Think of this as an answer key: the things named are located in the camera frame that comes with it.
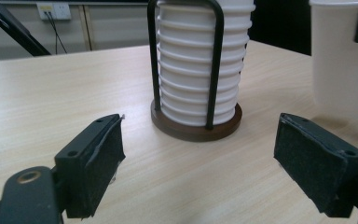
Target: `electrical socket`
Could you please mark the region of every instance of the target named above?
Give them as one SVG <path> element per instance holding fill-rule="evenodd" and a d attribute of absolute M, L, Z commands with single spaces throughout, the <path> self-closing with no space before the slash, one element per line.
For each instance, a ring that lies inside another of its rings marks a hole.
<path fill-rule="evenodd" d="M 53 20 L 71 20 L 71 11 L 67 3 L 36 3 L 40 19 L 48 20 L 50 13 Z"/>

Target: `black cable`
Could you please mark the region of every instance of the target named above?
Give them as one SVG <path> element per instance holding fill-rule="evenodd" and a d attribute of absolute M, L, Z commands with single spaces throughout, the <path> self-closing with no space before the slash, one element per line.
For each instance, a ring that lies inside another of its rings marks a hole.
<path fill-rule="evenodd" d="M 63 51 L 65 51 L 65 53 L 67 53 L 67 52 L 66 52 L 66 49 L 65 49 L 65 47 L 63 46 L 63 43 L 62 43 L 62 41 L 61 41 L 61 39 L 60 39 L 60 36 L 58 35 L 57 28 L 56 28 L 55 22 L 54 22 L 54 20 L 53 20 L 53 17 L 52 17 L 52 15 L 51 15 L 51 12 L 45 12 L 45 14 L 46 14 L 46 16 L 48 17 L 48 21 L 50 22 L 51 26 L 53 27 L 53 30 L 54 30 L 55 35 L 56 35 L 56 54 L 57 54 L 57 38 L 60 40 L 61 46 L 62 46 L 62 48 L 63 48 Z"/>

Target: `stacked white cups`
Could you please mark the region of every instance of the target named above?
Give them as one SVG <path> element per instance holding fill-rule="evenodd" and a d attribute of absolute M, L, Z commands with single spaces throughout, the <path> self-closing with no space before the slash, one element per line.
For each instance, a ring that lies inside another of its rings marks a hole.
<path fill-rule="evenodd" d="M 225 18 L 213 125 L 235 114 L 253 0 L 217 0 Z M 161 111 L 187 126 L 204 126 L 212 70 L 215 15 L 211 8 L 158 2 Z"/>

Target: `black wire holder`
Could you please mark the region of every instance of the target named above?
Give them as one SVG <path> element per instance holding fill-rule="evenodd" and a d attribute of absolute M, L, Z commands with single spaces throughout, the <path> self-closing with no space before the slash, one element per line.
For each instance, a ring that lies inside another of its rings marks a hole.
<path fill-rule="evenodd" d="M 161 100 L 159 95 L 159 74 L 158 74 L 158 54 L 156 40 L 156 5 L 158 0 L 150 0 L 147 5 L 147 21 L 149 31 L 150 58 L 153 78 L 153 92 L 155 110 L 161 110 Z M 216 17 L 214 28 L 213 57 L 211 83 L 209 88 L 208 110 L 205 129 L 213 129 L 213 116 L 216 104 L 217 83 L 219 79 L 220 59 L 222 54 L 223 34 L 225 26 L 225 18 L 223 9 L 215 0 L 159 0 L 160 3 L 180 6 L 202 6 L 210 7 Z"/>

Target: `wooden table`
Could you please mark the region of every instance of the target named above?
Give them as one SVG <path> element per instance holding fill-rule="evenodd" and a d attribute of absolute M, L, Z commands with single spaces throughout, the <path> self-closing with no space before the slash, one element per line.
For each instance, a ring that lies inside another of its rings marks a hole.
<path fill-rule="evenodd" d="M 319 214 L 272 156 L 282 112 L 356 147 L 358 119 L 318 112 L 309 56 L 251 41 L 244 62 L 241 126 L 207 143 L 153 125 L 147 46 L 0 62 L 0 196 L 11 175 L 53 167 L 54 155 L 93 120 L 118 113 L 126 116 L 127 158 L 96 216 L 81 223 L 357 223 L 356 209 L 350 219 Z"/>

